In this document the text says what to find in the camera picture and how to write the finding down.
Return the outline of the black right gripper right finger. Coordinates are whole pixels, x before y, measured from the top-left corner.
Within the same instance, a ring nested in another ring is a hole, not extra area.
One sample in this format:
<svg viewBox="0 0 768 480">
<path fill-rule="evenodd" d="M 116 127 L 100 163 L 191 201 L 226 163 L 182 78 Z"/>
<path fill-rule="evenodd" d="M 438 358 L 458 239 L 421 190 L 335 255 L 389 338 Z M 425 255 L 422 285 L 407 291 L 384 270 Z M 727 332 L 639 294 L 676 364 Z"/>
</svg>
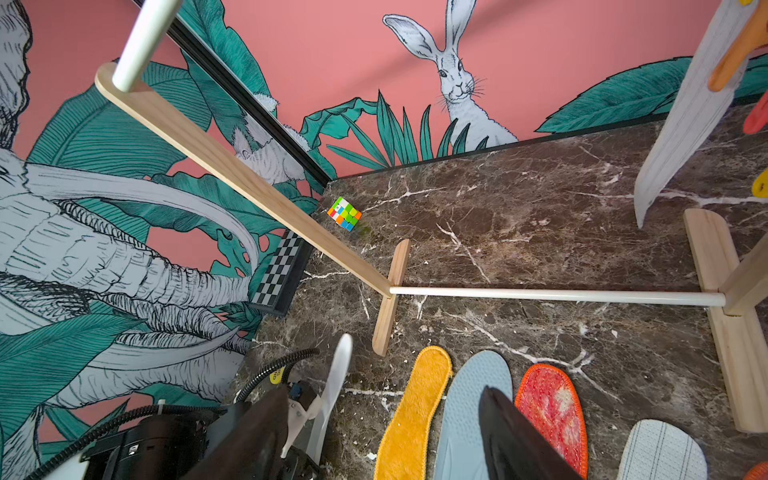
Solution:
<svg viewBox="0 0 768 480">
<path fill-rule="evenodd" d="M 580 479 L 501 390 L 486 386 L 478 411 L 490 479 Z"/>
</svg>

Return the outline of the red orange-edged insole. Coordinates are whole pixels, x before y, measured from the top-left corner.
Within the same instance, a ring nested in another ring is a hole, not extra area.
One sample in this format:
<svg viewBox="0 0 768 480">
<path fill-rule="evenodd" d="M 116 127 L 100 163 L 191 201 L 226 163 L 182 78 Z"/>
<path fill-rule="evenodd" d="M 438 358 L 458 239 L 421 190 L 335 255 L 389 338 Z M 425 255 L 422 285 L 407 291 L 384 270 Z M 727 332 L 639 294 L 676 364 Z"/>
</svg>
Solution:
<svg viewBox="0 0 768 480">
<path fill-rule="evenodd" d="M 768 480 L 768 462 L 764 461 L 752 467 L 743 480 Z"/>
<path fill-rule="evenodd" d="M 514 404 L 568 465 L 586 479 L 586 423 L 569 376 L 552 365 L 531 366 L 521 380 Z"/>
</svg>

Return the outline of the yellow-edged insole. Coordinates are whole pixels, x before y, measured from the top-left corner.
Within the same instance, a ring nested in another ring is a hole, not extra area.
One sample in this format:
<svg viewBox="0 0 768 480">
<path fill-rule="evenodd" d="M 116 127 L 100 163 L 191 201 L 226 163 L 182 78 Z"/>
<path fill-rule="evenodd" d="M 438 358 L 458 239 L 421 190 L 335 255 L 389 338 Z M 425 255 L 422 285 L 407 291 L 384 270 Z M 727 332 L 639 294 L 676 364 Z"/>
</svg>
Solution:
<svg viewBox="0 0 768 480">
<path fill-rule="evenodd" d="M 424 479 L 429 432 L 452 376 L 452 361 L 438 346 L 423 349 L 403 398 L 380 442 L 375 479 Z"/>
</svg>

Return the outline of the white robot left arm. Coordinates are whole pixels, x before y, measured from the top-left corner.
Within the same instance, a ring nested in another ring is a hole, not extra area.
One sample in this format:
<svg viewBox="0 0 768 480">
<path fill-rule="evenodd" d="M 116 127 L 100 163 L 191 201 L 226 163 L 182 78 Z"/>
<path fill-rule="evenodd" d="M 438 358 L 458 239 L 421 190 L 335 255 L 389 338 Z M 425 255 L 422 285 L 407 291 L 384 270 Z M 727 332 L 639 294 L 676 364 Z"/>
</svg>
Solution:
<svg viewBox="0 0 768 480">
<path fill-rule="evenodd" d="M 132 409 L 90 428 L 27 477 L 52 479 L 75 457 L 85 466 L 84 479 L 180 479 L 212 454 L 247 409 L 166 403 Z"/>
</svg>

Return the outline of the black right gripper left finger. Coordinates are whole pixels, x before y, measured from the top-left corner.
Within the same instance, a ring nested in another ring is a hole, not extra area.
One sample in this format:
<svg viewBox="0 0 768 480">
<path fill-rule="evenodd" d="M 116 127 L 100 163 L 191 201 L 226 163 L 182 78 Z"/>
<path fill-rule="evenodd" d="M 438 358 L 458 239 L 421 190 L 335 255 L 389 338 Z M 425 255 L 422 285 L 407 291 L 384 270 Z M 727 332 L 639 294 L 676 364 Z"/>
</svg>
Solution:
<svg viewBox="0 0 768 480">
<path fill-rule="evenodd" d="M 288 388 L 267 392 L 182 479 L 278 479 L 288 436 Z"/>
</svg>

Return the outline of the grey textured insole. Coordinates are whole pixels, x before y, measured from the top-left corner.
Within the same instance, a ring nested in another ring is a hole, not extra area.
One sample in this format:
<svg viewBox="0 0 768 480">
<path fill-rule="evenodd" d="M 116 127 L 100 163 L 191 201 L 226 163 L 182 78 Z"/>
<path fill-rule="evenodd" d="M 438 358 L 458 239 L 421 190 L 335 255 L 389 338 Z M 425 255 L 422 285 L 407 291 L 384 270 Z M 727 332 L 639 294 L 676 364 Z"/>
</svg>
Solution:
<svg viewBox="0 0 768 480">
<path fill-rule="evenodd" d="M 644 419 L 633 426 L 622 453 L 618 480 L 707 478 L 703 450 L 683 430 L 655 419 Z"/>
</svg>

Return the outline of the white smooth insole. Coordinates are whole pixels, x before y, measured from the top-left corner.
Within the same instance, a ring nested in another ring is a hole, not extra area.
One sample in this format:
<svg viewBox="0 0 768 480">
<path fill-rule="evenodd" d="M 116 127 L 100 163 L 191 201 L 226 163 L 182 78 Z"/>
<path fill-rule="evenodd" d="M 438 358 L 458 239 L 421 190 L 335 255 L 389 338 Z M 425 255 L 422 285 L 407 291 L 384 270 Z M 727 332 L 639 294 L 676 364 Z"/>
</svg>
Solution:
<svg viewBox="0 0 768 480">
<path fill-rule="evenodd" d="M 479 403 L 485 387 L 513 395 L 504 358 L 494 351 L 473 355 L 451 382 L 442 417 L 435 461 L 436 479 L 486 479 L 488 471 L 479 424 Z"/>
</svg>

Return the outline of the grey striped insole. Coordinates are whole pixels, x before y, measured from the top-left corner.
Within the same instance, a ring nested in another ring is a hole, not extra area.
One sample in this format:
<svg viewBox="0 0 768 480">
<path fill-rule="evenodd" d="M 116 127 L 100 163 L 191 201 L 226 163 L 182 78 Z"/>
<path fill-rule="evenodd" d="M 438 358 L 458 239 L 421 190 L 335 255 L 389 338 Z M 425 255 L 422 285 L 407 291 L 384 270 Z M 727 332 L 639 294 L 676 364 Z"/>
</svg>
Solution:
<svg viewBox="0 0 768 480">
<path fill-rule="evenodd" d="M 310 427 L 305 452 L 317 465 L 320 465 L 321 463 L 322 450 L 331 412 L 342 391 L 352 352 L 352 336 L 348 333 L 344 333 L 336 346 L 333 361 L 326 379 L 325 389 L 310 406 L 308 422 L 305 425 L 305 428 Z"/>
<path fill-rule="evenodd" d="M 634 185 L 634 211 L 638 227 L 647 211 L 677 171 L 708 138 L 732 103 L 747 67 L 747 55 L 737 54 L 728 67 L 721 65 L 736 46 L 765 1 L 744 5 L 723 1 L 691 60 L 667 119 L 646 157 Z"/>
</svg>

